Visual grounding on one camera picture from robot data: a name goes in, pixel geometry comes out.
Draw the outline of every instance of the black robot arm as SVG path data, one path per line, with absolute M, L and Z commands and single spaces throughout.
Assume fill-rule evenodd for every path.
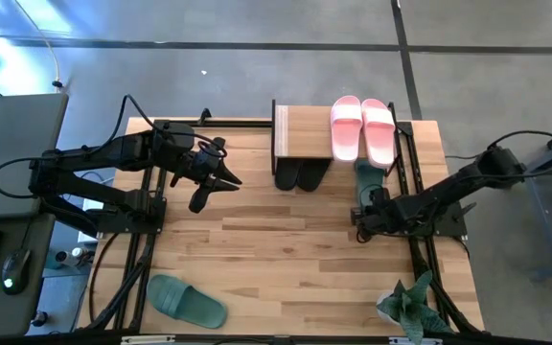
M 456 174 L 417 195 L 401 195 L 391 199 L 386 189 L 377 188 L 370 195 L 372 205 L 352 210 L 352 222 L 364 240 L 380 234 L 432 235 L 429 225 L 443 215 L 452 203 L 483 187 L 510 188 L 522 181 L 521 177 L 511 176 L 520 176 L 523 171 L 524 166 L 509 149 L 492 147 Z
M 225 140 L 200 141 L 194 151 L 190 126 L 157 121 L 154 129 L 115 138 L 106 144 L 69 150 L 48 150 L 33 160 L 29 190 L 43 199 L 42 207 L 83 233 L 156 233 L 162 228 L 166 201 L 146 190 L 121 191 L 77 177 L 74 172 L 116 168 L 138 172 L 157 167 L 173 173 L 171 186 L 182 177 L 194 181 L 197 191 L 189 209 L 198 213 L 213 192 L 237 191 L 242 182 L 226 167 Z M 69 194 L 104 203 L 103 210 L 84 212 L 59 197 Z

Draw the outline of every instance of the wooden tabletop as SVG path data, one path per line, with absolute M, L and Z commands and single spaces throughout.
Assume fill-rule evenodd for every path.
M 412 125 L 427 187 L 448 175 L 440 133 L 433 121 Z M 148 128 L 134 118 L 127 133 Z M 357 204 L 351 165 L 332 164 L 313 193 L 283 192 L 274 187 L 270 171 L 269 128 L 195 131 L 227 140 L 225 163 L 243 184 L 237 192 L 212 194 L 199 215 L 187 208 L 196 189 L 193 183 L 181 180 L 175 189 L 167 188 L 166 225 L 157 239 L 150 274 L 176 276 L 219 299 L 227 306 L 228 319 L 218 330 L 203 329 L 171 319 L 147 301 L 143 334 L 402 334 L 399 326 L 378 318 L 376 300 L 398 280 L 406 286 L 413 283 L 408 243 L 380 236 L 365 244 L 356 242 L 349 219 L 349 209 Z M 400 193 L 397 178 L 392 173 L 385 181 L 392 196 Z M 114 185 L 131 190 L 139 188 L 141 180 L 141 172 L 116 172 Z M 129 236 L 119 236 L 103 258 L 95 287 L 96 313 L 121 284 L 128 242 Z M 436 238 L 436 251 L 446 291 L 482 329 L 466 252 L 445 238 Z M 88 324 L 88 299 L 84 300 L 79 326 Z

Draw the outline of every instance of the black slipper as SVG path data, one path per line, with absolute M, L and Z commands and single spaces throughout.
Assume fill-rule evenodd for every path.
M 306 192 L 314 192 L 332 164 L 332 159 L 306 159 L 297 176 L 297 186 Z
M 274 184 L 281 191 L 290 191 L 295 188 L 297 174 L 304 163 L 302 158 L 278 158 Z

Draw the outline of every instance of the pink slipper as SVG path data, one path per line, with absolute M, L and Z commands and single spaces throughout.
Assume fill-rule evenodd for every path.
M 388 169 L 394 160 L 395 124 L 391 112 L 381 101 L 374 99 L 363 101 L 361 111 L 368 160 L 375 168 Z
M 355 96 L 344 96 L 332 107 L 332 153 L 340 162 L 355 162 L 359 154 L 359 132 L 363 126 L 361 104 Z

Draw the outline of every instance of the gray desk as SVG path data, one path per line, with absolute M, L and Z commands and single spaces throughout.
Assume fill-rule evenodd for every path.
M 0 97 L 0 164 L 41 156 L 55 148 L 67 107 L 67 95 Z M 0 187 L 14 194 L 28 194 L 29 163 L 9 166 L 0 173 Z M 6 257 L 21 245 L 27 222 L 39 207 L 36 199 L 11 199 L 0 195 L 0 284 Z M 32 218 L 25 246 L 32 250 L 29 283 L 20 294 L 6 295 L 0 286 L 0 336 L 22 335 L 29 330 L 42 286 L 55 217 Z
M 42 270 L 46 262 L 50 237 L 55 226 L 53 215 L 34 218 L 27 234 L 26 246 L 31 249 L 29 283 L 21 293 L 9 296 L 1 289 L 1 269 L 6 256 L 22 242 L 27 219 L 0 220 L 0 336 L 24 334 L 37 306 Z
M 39 157 L 57 144 L 67 95 L 0 97 L 0 164 Z M 29 194 L 29 162 L 12 164 L 0 171 L 0 187 L 12 194 Z M 37 199 L 15 199 L 0 195 L 0 218 L 26 217 L 37 212 Z

